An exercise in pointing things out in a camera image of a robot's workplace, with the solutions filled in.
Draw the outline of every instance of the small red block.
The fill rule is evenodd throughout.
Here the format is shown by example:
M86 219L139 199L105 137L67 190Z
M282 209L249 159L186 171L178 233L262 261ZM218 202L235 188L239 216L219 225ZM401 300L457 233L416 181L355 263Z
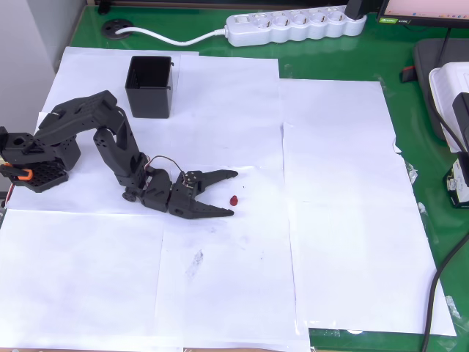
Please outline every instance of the small red block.
M233 196L230 200L229 200L229 204L232 205L233 207L235 207L237 205L237 197L236 196Z

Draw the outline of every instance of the power strip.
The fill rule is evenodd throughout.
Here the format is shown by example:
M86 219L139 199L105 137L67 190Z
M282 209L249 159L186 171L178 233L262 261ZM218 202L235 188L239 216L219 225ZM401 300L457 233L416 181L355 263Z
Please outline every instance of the power strip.
M233 15L226 19L225 37L233 46L249 46L359 35L366 16L354 21L344 11L335 6Z

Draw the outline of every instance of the monitor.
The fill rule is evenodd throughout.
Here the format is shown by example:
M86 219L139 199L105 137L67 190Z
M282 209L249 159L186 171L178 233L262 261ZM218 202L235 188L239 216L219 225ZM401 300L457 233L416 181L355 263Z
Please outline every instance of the monitor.
M384 0L380 23L469 28L469 0Z

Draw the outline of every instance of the green desk surface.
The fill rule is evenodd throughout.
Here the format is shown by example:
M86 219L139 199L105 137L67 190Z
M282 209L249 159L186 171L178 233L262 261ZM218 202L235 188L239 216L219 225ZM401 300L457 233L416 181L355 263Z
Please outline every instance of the green desk surface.
M189 40L221 29L228 16L252 11L181 10L113 7L109 14L97 14L87 7L72 46L112 49L155 49L198 51L205 56L276 58L281 78L379 81L388 104L397 145L406 162L418 170L413 185L418 202L428 215L422 220L436 264L469 230L469 210L450 206L442 178L455 160L448 147L432 131L424 99L417 82L401 84L399 72L413 64L412 50L424 38L444 37L445 29L411 32L402 26L378 24L370 15L358 37L271 43L235 48L222 37L213 37L190 47L174 47L144 34L125 40L107 40L100 33L105 21L126 18L135 26L154 30L175 40ZM455 29L453 37L469 37L469 30ZM429 351L469 351L469 245L448 265L442 275L445 295L452 297L457 311L452 318L457 338L432 336ZM421 304L426 305L427 297ZM421 335L310 329L311 346L349 351L418 351Z

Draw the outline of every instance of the black cable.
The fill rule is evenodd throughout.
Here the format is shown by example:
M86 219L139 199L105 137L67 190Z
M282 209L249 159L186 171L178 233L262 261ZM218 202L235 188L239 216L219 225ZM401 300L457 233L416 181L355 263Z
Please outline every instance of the black cable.
M451 28L448 28L448 30L446 31L445 40L443 41L443 45L441 46L440 56L438 57L435 67L441 67L441 62L443 60L443 56L446 51L446 46L448 45L448 40L449 40L450 35L451 35Z
M408 25L404 25L404 28L406 28L406 30L414 32L414 33L422 33L422 32L428 31L428 27L425 27L425 28L421 29L420 31L416 31L415 29L411 29Z
M456 136L455 132L453 132L453 130L450 129L450 127L448 126L446 121L443 119L443 117L438 112L437 107L435 106L435 101L433 100L431 92L429 92L429 104L430 104L430 107L432 108L433 112L435 113L435 115L437 115L438 120L440 121L440 123L445 128L445 130L449 133L451 138L456 142L456 144L460 148L460 150L462 152L465 152L466 148L464 148L464 144L459 140L459 138Z
M430 329L432 328L432 315L433 315L433 301L435 300L435 291L437 289L437 283L440 279L440 275L445 269L446 265L454 255L469 241L469 232L464 236L464 238L449 252L445 260L441 263L440 268L435 273L433 277L432 285L430 286L430 295L428 298L428 308L426 310L426 322L425 322L425 333L424 333L424 342L422 343L422 352L426 352L428 347L428 342L430 339Z

